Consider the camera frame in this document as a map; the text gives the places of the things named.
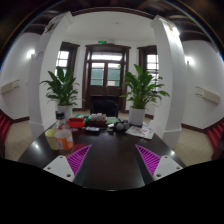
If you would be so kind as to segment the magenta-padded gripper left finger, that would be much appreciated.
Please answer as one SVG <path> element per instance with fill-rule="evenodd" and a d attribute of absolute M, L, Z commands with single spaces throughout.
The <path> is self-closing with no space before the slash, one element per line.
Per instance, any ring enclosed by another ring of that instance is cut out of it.
<path fill-rule="evenodd" d="M 90 148 L 91 146 L 87 145 L 68 156 L 59 155 L 46 165 L 44 170 L 73 182 Z"/>

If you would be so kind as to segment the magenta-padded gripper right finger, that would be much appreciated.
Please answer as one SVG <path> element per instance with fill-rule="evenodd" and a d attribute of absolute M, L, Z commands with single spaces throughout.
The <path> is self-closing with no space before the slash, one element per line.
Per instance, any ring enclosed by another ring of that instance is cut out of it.
<path fill-rule="evenodd" d="M 140 145 L 137 145 L 136 148 L 154 181 L 160 180 L 182 169 L 182 166 L 168 155 L 159 156 Z"/>

